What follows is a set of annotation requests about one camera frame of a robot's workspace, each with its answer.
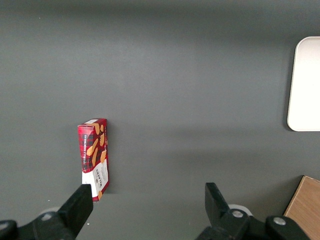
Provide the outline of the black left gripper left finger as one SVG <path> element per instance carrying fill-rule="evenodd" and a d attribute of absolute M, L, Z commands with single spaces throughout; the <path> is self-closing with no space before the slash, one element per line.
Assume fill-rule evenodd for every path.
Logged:
<path fill-rule="evenodd" d="M 75 240 L 93 211 L 90 184 L 82 184 L 57 211 L 47 211 L 26 225 L 0 222 L 2 240 Z"/>

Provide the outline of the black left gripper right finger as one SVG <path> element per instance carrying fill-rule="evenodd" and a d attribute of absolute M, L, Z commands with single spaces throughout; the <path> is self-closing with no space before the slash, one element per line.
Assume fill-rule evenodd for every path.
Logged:
<path fill-rule="evenodd" d="M 268 216 L 264 222 L 239 208 L 231 208 L 214 182 L 205 184 L 205 210 L 210 226 L 198 240 L 308 240 L 291 218 Z"/>

